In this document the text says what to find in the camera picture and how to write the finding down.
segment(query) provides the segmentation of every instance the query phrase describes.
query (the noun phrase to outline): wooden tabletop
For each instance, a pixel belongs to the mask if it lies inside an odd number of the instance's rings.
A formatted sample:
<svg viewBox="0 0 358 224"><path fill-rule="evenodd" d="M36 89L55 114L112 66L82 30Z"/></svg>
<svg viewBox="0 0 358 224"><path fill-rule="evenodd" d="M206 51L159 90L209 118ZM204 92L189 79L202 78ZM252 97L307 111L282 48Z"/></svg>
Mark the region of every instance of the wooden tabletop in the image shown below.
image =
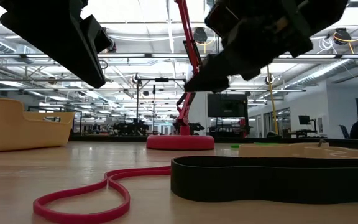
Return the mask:
<svg viewBox="0 0 358 224"><path fill-rule="evenodd" d="M228 144L215 151L170 152L144 149L144 143L72 142L66 148L0 152L0 223L50 223L33 215L32 202L41 195L88 185L108 170L169 165L170 159L189 155L237 156ZM121 180L132 200L131 210L111 223L358 223L358 203L298 205L263 201L200 203L170 191L169 177ZM57 201L61 212L92 213L116 207L121 198L113 190Z"/></svg>

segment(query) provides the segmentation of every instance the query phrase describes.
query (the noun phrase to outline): yellow pole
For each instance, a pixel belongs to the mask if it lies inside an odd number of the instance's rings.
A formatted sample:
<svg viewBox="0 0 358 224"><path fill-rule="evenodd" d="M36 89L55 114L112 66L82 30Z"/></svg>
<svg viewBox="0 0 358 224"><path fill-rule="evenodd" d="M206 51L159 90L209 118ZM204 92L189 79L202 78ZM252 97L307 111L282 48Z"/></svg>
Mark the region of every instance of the yellow pole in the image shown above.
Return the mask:
<svg viewBox="0 0 358 224"><path fill-rule="evenodd" d="M270 74L269 66L267 66L267 81L268 81L268 86L270 88L270 96L272 97L274 130L276 134L278 134L276 107L274 105L274 97L273 97L272 74Z"/></svg>

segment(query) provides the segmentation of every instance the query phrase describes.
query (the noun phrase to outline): black rubber belt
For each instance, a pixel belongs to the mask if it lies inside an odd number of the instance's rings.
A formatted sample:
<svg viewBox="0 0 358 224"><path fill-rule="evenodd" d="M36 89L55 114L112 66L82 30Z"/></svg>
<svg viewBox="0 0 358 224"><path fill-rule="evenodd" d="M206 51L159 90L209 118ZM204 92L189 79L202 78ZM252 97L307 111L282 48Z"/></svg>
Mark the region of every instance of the black rubber belt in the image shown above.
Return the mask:
<svg viewBox="0 0 358 224"><path fill-rule="evenodd" d="M190 156L171 172L172 192L198 202L358 202L358 159Z"/></svg>

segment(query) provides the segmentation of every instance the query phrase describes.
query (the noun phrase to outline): round red base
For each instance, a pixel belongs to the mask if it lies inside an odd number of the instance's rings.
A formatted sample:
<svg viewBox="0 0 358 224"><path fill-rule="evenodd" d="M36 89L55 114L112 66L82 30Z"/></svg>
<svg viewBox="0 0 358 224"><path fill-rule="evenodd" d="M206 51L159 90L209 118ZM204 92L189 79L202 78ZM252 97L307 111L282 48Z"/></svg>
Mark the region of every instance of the round red base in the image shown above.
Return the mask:
<svg viewBox="0 0 358 224"><path fill-rule="evenodd" d="M212 150L215 147L215 141L212 136L149 136L146 142L147 149L158 150Z"/></svg>

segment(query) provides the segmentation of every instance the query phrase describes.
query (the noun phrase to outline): pink cable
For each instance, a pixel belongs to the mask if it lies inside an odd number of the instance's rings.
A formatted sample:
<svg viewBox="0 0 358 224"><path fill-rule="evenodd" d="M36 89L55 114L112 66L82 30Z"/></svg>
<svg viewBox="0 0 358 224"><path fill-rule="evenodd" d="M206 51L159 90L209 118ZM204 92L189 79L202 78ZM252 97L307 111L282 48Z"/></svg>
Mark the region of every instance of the pink cable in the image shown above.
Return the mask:
<svg viewBox="0 0 358 224"><path fill-rule="evenodd" d="M104 223L116 218L121 217L128 212L131 201L131 196L128 190L122 186L116 180L126 177L138 177L144 175L170 175L171 167L153 167L153 168L140 168L140 169L123 169L113 170L104 174L104 179L98 183L91 184L84 187L78 187L76 189L62 190L59 192L51 193L37 198L33 202L33 211L35 214L44 217L45 219L62 224L96 224ZM116 208L91 214L73 214L53 211L45 205L58 199L73 197L76 195L87 194L95 190L102 189L109 185L116 189L124 198L124 203Z"/></svg>

